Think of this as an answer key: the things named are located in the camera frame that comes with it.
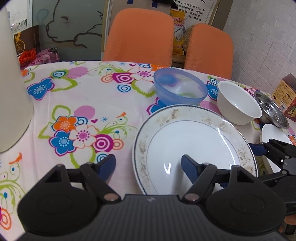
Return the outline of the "white plate with black floral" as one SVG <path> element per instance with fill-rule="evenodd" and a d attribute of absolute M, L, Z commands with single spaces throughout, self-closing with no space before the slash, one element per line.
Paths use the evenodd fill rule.
<path fill-rule="evenodd" d="M 262 156 L 267 173 L 278 173 L 282 167 L 281 159 L 285 157 L 285 147 L 288 144 L 292 145 L 292 141 L 280 128 L 265 124 L 261 131 L 260 143 L 267 147 L 267 156 Z"/>

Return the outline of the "stainless steel bowl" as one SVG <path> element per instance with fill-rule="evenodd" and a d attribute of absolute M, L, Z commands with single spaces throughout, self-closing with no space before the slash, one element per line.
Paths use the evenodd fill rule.
<path fill-rule="evenodd" d="M 258 119 L 262 125 L 269 123 L 285 130 L 290 127 L 286 116 L 272 99 L 260 91 L 254 92 L 254 98 L 262 111 L 262 116 Z"/>

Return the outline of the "white plate with gold rim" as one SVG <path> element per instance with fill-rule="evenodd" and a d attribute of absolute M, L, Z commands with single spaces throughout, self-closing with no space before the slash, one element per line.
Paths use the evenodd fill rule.
<path fill-rule="evenodd" d="M 242 133 L 219 114 L 193 105 L 171 105 L 151 114 L 132 149 L 137 183 L 146 195 L 184 195 L 192 185 L 181 158 L 219 169 L 240 165 L 258 176 L 255 156 Z"/>

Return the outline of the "white ceramic bowl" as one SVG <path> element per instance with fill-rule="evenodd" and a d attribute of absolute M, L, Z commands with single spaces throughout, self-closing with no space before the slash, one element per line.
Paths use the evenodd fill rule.
<path fill-rule="evenodd" d="M 239 126 L 262 116 L 258 102 L 242 87 L 230 81 L 218 83 L 217 106 L 222 116 Z"/>

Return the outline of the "blue translucent plastic bowl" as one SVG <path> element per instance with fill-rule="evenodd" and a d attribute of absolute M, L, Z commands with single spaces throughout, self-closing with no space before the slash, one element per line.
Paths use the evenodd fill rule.
<path fill-rule="evenodd" d="M 206 84 L 195 75 L 176 68 L 162 68 L 154 73 L 154 89 L 165 105 L 199 105 L 208 95 Z"/>

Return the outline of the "red cracker box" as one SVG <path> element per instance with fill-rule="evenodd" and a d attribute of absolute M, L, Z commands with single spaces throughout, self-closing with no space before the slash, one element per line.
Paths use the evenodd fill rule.
<path fill-rule="evenodd" d="M 272 94 L 273 101 L 284 115 L 292 121 L 296 119 L 296 78 L 292 74 L 285 76 Z"/>

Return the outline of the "floral tablecloth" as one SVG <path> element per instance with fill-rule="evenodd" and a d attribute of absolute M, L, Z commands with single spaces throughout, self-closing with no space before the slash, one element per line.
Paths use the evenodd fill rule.
<path fill-rule="evenodd" d="M 132 149 L 144 121 L 168 106 L 154 89 L 154 73 L 162 68 L 83 61 L 23 71 L 34 114 L 18 143 L 1 154 L 1 240 L 287 240 L 295 231 L 287 217 L 295 214 L 287 215 L 284 201 L 259 180 L 268 175 L 262 156 L 255 156 L 257 177 L 240 165 L 217 167 L 212 194 L 196 204 L 182 201 L 184 195 L 142 193 Z M 260 91 L 185 71 L 207 86 L 197 106 L 220 116 L 219 82 L 237 84 L 253 98 Z M 257 120 L 227 121 L 248 144 L 259 144 L 264 125 Z M 79 168 L 109 154 L 116 166 L 107 184 L 121 202 L 101 204 Z"/>

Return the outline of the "cream thermos jug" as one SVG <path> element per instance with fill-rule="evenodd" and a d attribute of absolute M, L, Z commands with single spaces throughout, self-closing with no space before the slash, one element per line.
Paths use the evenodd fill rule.
<path fill-rule="evenodd" d="M 27 130 L 34 107 L 23 82 L 6 7 L 1 9 L 0 75 L 1 152 L 13 147 Z"/>

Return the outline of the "right orange chair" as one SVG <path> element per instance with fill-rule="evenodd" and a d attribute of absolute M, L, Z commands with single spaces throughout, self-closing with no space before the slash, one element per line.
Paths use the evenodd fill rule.
<path fill-rule="evenodd" d="M 231 37 L 207 24 L 196 24 L 191 30 L 184 68 L 230 79 L 234 46 Z"/>

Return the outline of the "orange chair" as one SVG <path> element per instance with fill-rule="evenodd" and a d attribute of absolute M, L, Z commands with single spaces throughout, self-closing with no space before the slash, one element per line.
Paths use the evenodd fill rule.
<path fill-rule="evenodd" d="M 171 66 L 173 18 L 150 9 L 123 9 L 115 16 L 103 61 L 122 61 Z"/>
<path fill-rule="evenodd" d="M 230 79 L 234 46 L 231 37 L 207 24 L 196 24 L 191 30 L 184 68 Z"/>

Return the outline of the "left orange chair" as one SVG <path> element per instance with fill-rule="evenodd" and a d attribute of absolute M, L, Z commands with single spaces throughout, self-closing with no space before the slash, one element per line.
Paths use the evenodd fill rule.
<path fill-rule="evenodd" d="M 115 16 L 103 61 L 122 61 L 171 66 L 173 18 L 150 9 L 123 9 Z"/>

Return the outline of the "frosted glass cat panel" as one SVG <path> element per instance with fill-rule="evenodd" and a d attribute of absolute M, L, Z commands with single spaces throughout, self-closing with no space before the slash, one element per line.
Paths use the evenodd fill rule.
<path fill-rule="evenodd" d="M 105 1 L 28 1 L 31 26 L 39 27 L 41 49 L 56 48 L 61 61 L 101 59 Z"/>

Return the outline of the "white poster board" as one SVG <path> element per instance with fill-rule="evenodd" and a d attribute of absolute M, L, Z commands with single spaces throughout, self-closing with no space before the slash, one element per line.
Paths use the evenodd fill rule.
<path fill-rule="evenodd" d="M 174 2 L 178 10 L 185 13 L 185 30 L 198 23 L 211 25 L 220 4 L 218 0 L 176 0 Z"/>

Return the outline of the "brown gift bag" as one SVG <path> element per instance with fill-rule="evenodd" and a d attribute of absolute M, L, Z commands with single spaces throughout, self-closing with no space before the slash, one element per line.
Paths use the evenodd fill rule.
<path fill-rule="evenodd" d="M 24 51 L 36 49 L 36 53 L 41 51 L 39 40 L 39 26 L 32 26 L 19 33 L 14 34 L 14 43 L 17 55 Z"/>

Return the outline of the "yellow snack bag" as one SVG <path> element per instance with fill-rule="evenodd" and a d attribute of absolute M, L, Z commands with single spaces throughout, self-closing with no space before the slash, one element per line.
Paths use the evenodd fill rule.
<path fill-rule="evenodd" d="M 174 22 L 173 54 L 184 55 L 183 43 L 185 32 L 186 13 L 176 9 L 170 9 L 170 16 Z"/>

